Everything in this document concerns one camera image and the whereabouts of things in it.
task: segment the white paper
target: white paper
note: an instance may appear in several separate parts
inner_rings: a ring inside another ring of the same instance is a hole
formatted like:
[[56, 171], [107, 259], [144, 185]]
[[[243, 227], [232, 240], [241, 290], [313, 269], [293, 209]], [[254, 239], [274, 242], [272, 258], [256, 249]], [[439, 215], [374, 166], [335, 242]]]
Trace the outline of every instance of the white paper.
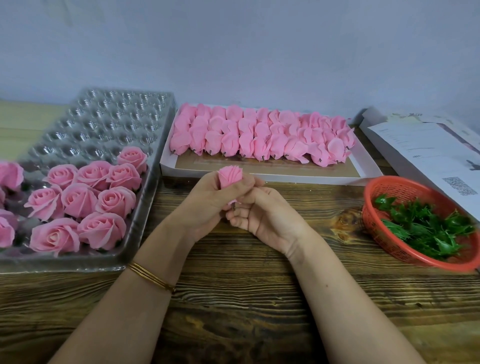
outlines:
[[444, 124], [384, 122], [369, 129], [480, 220], [480, 151], [475, 146]]

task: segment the orange plastic basket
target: orange plastic basket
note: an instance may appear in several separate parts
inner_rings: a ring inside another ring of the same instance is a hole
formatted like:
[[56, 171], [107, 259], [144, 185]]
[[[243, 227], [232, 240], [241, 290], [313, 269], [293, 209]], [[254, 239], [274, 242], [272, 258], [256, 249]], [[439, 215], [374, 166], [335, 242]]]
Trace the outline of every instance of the orange plastic basket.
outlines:
[[480, 234], [475, 231], [468, 237], [462, 236], [457, 242], [464, 246], [460, 255], [440, 261], [417, 252], [408, 244], [397, 238], [380, 219], [389, 219], [389, 215], [373, 207], [374, 201], [379, 195], [396, 197], [396, 202], [404, 203], [418, 198], [423, 203], [434, 205], [434, 213], [445, 218], [457, 209], [465, 215], [465, 211], [457, 206], [448, 197], [429, 187], [414, 181], [397, 176], [382, 176], [371, 180], [365, 187], [363, 197], [362, 218], [367, 231], [373, 239], [388, 253], [403, 262], [422, 266], [434, 266], [454, 271], [470, 271], [480, 266]]

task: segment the gold bracelet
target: gold bracelet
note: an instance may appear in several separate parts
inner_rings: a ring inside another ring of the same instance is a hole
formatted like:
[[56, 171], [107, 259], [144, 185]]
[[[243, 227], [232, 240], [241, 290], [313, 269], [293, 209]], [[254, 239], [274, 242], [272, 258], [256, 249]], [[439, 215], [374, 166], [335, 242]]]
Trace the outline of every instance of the gold bracelet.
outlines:
[[154, 276], [152, 273], [150, 273], [148, 270], [146, 270], [142, 266], [138, 265], [137, 263], [131, 262], [127, 265], [127, 267], [130, 268], [131, 270], [133, 270], [140, 277], [143, 277], [143, 278], [149, 280], [150, 282], [155, 283], [157, 286], [160, 286], [167, 291], [175, 293], [175, 287], [170, 286], [169, 284], [165, 283], [159, 277]]

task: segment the qr code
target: qr code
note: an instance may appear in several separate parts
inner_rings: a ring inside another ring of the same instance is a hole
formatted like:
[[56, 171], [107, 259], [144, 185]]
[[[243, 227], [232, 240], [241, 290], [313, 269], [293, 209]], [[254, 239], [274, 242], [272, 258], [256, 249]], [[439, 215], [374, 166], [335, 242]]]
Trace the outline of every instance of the qr code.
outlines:
[[442, 178], [445, 182], [447, 182], [450, 186], [455, 188], [462, 196], [470, 196], [473, 194], [478, 194], [473, 188], [467, 185], [458, 177], [447, 177]]

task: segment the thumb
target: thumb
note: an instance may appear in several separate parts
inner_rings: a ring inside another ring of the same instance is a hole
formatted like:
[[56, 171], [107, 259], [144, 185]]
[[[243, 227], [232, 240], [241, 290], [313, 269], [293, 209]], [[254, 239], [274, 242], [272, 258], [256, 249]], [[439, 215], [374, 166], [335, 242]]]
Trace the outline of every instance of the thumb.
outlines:
[[253, 186], [255, 186], [255, 178], [252, 175], [246, 174], [242, 180], [231, 184], [223, 190], [217, 191], [215, 193], [216, 204], [225, 206], [229, 202], [245, 195]]
[[260, 188], [253, 188], [242, 199], [243, 204], [256, 204], [264, 211], [273, 211], [276, 206], [278, 207], [278, 201], [275, 200], [267, 192], [262, 191]]

